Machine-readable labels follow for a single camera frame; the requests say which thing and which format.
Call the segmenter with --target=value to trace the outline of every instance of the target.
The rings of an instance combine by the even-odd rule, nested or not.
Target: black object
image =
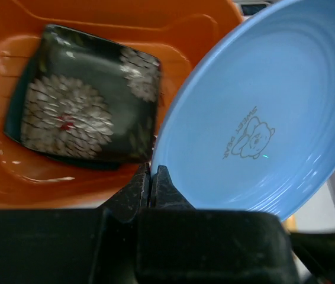
[[[37,58],[38,52],[36,52],[36,54],[28,61],[22,75],[19,78],[19,81],[17,82],[8,105],[3,131],[8,138],[14,140],[17,143],[21,143],[20,128],[23,116],[25,94],[27,93],[28,84],[32,80],[34,72],[37,68]],[[84,167],[91,170],[117,170],[120,167],[119,163],[104,163],[72,157],[60,157],[51,154],[45,154],[45,156],[58,162],[71,164],[77,167]]]
[[[291,233],[292,248],[312,276],[310,283],[335,284],[335,233]]]
[[[150,160],[160,93],[157,58],[49,24],[36,61],[22,113],[23,146],[90,161]]]
[[[0,211],[0,284],[297,284],[277,217],[194,210],[143,164],[97,209]]]
[[[259,11],[265,9],[268,5],[263,4],[241,4],[241,10],[244,16],[253,16]]]

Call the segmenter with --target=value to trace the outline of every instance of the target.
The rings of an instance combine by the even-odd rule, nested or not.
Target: blue plate
[[[335,170],[335,1],[278,2],[222,39],[169,109],[160,164],[196,208],[304,204]]]

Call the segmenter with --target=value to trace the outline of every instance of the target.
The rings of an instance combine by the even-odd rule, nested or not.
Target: flower pattern
[[[160,63],[146,53],[125,47],[121,50],[121,70],[132,93],[146,102],[155,102],[159,95]]]
[[[29,149],[93,159],[111,142],[111,129],[104,98],[81,80],[52,75],[29,84],[21,124]]]

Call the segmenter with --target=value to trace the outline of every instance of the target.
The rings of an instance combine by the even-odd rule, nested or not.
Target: plate
[[[170,106],[158,165],[196,208],[304,204],[335,170],[335,1],[282,1],[225,36]]]
[[[25,94],[27,93],[28,83],[34,76],[37,68],[37,53],[30,58],[27,63],[19,81],[14,89],[11,100],[9,102],[8,111],[6,114],[4,134],[17,143],[20,143],[20,128],[23,113],[23,105]],[[59,157],[45,154],[46,157],[55,161],[71,164],[73,166],[84,167],[92,170],[117,170],[120,166],[118,163],[104,163],[96,161],[86,161],[82,159],[75,159],[71,157]]]
[[[149,161],[160,86],[157,58],[47,25],[37,64],[24,101],[23,146],[84,160]]]

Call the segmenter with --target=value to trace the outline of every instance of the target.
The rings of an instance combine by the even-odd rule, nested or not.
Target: red flower center
[[[62,131],[67,131],[74,126],[70,115],[63,114],[61,117],[58,117],[58,119],[63,121],[63,124],[60,126],[60,130]]]

